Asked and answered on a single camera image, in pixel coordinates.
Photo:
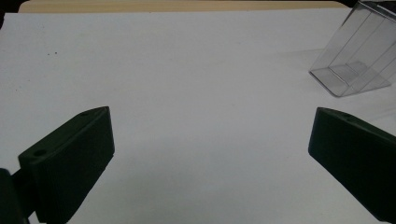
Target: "transparent plastic holder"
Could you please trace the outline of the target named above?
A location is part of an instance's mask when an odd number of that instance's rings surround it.
[[[336,97],[390,86],[396,73],[396,2],[358,2],[309,73]]]

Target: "white surface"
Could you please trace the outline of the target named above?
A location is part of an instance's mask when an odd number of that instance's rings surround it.
[[[307,152],[318,106],[396,134],[395,87],[336,99],[308,75],[347,13],[7,14],[1,167],[109,105],[116,154],[70,223],[378,223]]]

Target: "table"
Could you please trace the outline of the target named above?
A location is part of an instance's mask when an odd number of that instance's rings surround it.
[[[323,7],[345,6],[328,1],[31,0],[21,5],[20,12],[240,11]]]
[[[395,87],[307,72],[348,12],[7,14],[0,164],[109,105],[116,154],[70,223],[378,223],[307,153],[318,106],[396,131]]]

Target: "screw hole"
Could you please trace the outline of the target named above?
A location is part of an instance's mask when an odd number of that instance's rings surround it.
[[[37,150],[33,155],[36,156],[36,157],[40,157],[40,156],[42,156],[42,155],[44,155],[44,154],[46,154],[46,153],[47,153],[46,150],[44,150],[44,149],[39,149],[39,150]]]

